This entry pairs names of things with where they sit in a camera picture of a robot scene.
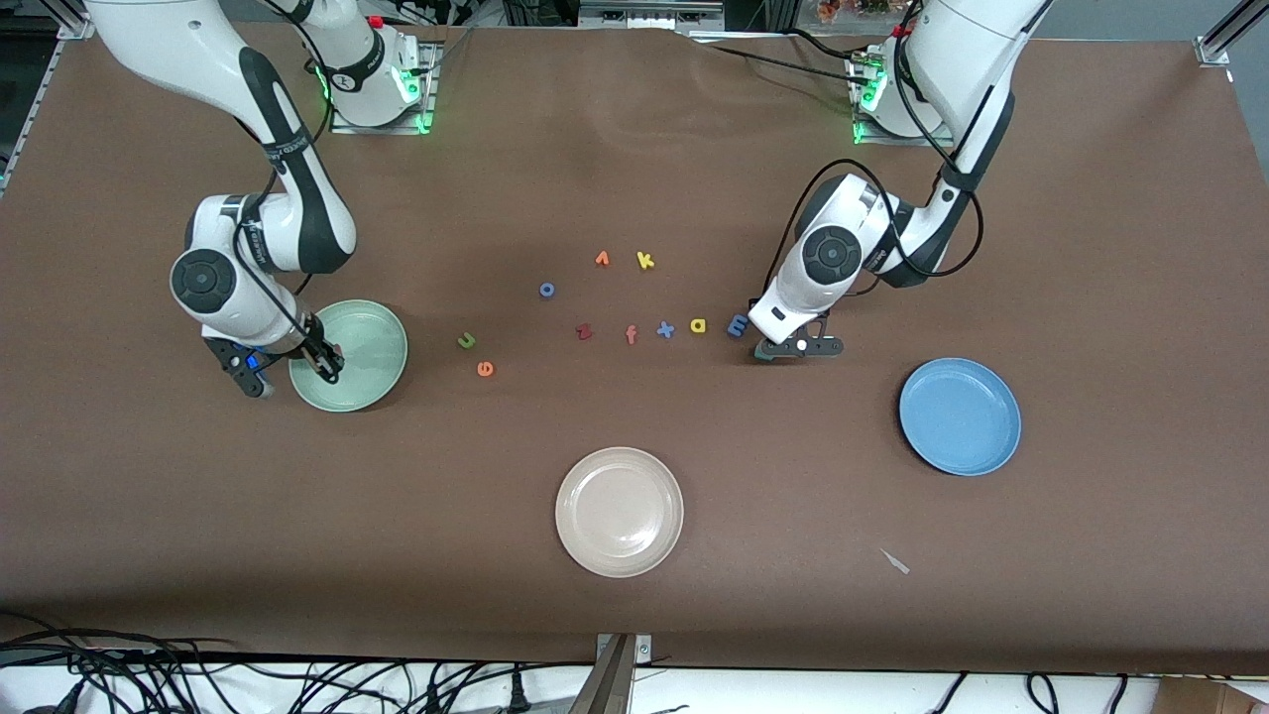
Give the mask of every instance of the table surface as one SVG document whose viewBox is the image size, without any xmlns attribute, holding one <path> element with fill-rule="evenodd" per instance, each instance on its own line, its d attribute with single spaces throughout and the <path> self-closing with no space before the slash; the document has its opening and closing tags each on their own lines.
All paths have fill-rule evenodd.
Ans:
<svg viewBox="0 0 1269 714">
<path fill-rule="evenodd" d="M 317 117 L 292 30 L 242 32 Z M 336 416 L 284 373 L 242 398 L 168 292 L 190 211 L 263 185 L 259 150 L 71 44 L 0 202 L 0 600 L 273 652 L 586 659 L 638 630 L 681 665 L 1264 671 L 1269 190 L 1232 86 L 1184 43 L 1077 42 L 1034 42 L 1014 85 L 970 268 L 843 302 L 835 361 L 765 367 L 723 327 L 805 183 L 849 155 L 921 199 L 933 152 L 851 146 L 832 80 L 667 32 L 477 30 L 430 136 L 320 142 L 360 242 L 305 297 L 410 334 L 400 386 Z M 900 387 L 944 355 L 1022 405 L 987 478 L 901 436 Z M 687 505 L 628 581 L 552 516 L 613 445 Z"/>
</svg>

